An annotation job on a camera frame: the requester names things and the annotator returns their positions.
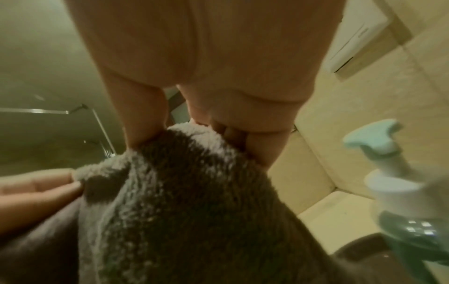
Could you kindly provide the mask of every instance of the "fluffy towel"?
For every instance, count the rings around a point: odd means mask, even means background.
[[[75,179],[80,200],[0,244],[0,283],[371,281],[329,257],[266,174],[206,127],[173,126]]]

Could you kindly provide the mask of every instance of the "towel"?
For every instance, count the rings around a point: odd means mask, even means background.
[[[375,282],[327,255],[266,173],[207,127],[172,126],[74,178],[83,197],[0,240],[1,284]]]

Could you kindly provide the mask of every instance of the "sink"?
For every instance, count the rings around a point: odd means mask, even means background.
[[[334,255],[369,267],[380,277],[382,283],[416,284],[380,233],[356,239],[337,250]]]

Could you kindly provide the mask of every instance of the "beige countertop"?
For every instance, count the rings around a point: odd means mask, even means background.
[[[378,232],[371,216],[372,199],[335,191],[299,214],[328,253]]]

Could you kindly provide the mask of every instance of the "towel fabric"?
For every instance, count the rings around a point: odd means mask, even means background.
[[[74,178],[81,199],[0,241],[0,283],[374,281],[329,257],[267,175],[209,128],[175,125]]]

